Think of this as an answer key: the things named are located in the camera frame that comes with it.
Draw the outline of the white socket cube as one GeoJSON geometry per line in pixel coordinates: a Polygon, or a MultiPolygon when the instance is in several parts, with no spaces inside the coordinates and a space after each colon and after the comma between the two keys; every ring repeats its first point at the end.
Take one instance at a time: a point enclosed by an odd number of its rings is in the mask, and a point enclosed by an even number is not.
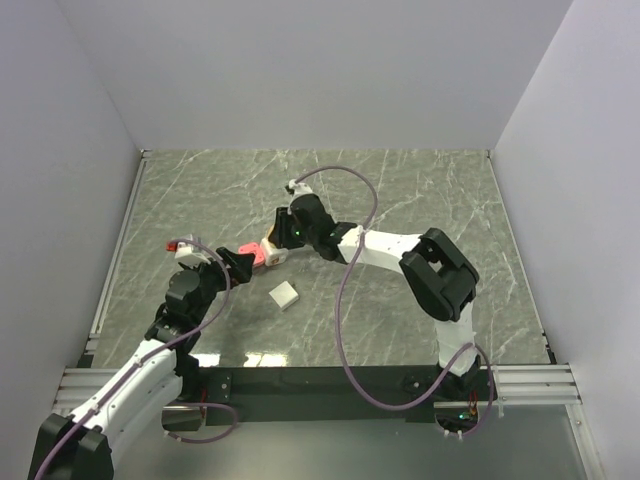
{"type": "Polygon", "coordinates": [[[276,247],[266,237],[261,240],[260,248],[264,255],[264,265],[267,267],[284,263],[289,254],[288,249],[276,247]]]}

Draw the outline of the grey cube adapter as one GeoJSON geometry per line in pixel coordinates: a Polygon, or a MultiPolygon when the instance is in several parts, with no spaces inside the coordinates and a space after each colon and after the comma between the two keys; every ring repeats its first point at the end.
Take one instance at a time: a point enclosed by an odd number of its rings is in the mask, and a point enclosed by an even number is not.
{"type": "Polygon", "coordinates": [[[273,288],[269,292],[269,296],[282,311],[288,309],[300,298],[299,293],[288,281],[283,281],[273,288]]]}

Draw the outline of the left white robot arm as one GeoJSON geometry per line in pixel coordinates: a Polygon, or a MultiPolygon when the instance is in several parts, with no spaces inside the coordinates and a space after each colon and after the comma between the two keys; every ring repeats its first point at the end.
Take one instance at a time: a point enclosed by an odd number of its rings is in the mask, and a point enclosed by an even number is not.
{"type": "Polygon", "coordinates": [[[180,269],[143,340],[124,366],[71,413],[41,425],[31,479],[111,479],[147,425],[174,402],[202,397],[199,362],[190,352],[208,325],[217,296],[251,280],[255,256],[195,240],[171,241],[180,269]]]}

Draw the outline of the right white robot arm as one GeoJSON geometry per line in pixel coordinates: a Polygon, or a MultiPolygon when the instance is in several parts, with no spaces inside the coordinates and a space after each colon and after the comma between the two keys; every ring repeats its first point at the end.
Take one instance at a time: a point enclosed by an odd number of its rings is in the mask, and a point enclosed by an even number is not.
{"type": "Polygon", "coordinates": [[[327,261],[402,275],[420,308],[434,320],[439,366],[453,363],[439,374],[440,390],[460,399],[473,388],[476,351],[469,348],[455,355],[464,345],[475,344],[472,314],[479,274],[443,231],[431,228],[418,235],[366,230],[334,220],[317,195],[304,194],[276,209],[260,247],[268,266],[283,262],[292,250],[310,247],[327,261]]]}

